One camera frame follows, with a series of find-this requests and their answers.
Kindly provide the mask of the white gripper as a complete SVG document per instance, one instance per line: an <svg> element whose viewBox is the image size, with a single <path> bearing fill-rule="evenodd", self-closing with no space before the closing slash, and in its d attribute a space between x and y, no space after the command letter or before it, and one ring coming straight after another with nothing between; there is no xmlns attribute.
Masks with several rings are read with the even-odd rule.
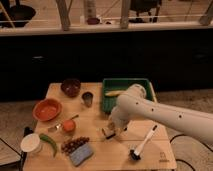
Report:
<svg viewBox="0 0 213 171"><path fill-rule="evenodd" d="M122 132L127 129L128 121L124 119L113 119L109 118L108 129L109 129L109 138L114 136L119 136Z"/></svg>

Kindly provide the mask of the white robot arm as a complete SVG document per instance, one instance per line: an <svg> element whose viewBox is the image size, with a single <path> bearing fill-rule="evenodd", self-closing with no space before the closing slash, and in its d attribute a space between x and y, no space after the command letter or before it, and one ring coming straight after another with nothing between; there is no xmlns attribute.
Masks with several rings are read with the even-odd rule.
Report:
<svg viewBox="0 0 213 171"><path fill-rule="evenodd" d="M137 115L213 144L213 114L153 102L145 98L145 93L142 85L133 84L117 97L110 115L117 129L123 130Z"/></svg>

